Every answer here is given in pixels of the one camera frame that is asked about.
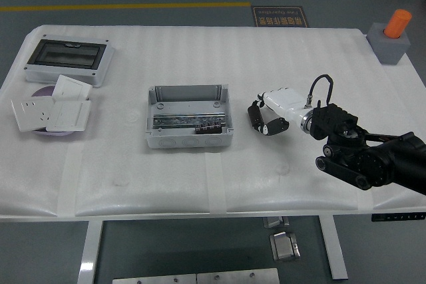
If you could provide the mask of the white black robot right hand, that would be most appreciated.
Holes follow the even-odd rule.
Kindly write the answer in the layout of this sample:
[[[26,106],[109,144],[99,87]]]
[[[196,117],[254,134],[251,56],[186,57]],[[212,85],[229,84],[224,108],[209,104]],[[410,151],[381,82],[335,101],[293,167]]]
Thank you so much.
[[[260,109],[264,106],[274,111],[278,117],[265,123]],[[248,115],[254,130],[266,136],[286,131],[290,121],[297,124],[305,133],[310,133],[312,123],[312,107],[305,107],[304,98],[291,88],[280,88],[258,95],[248,108]]]

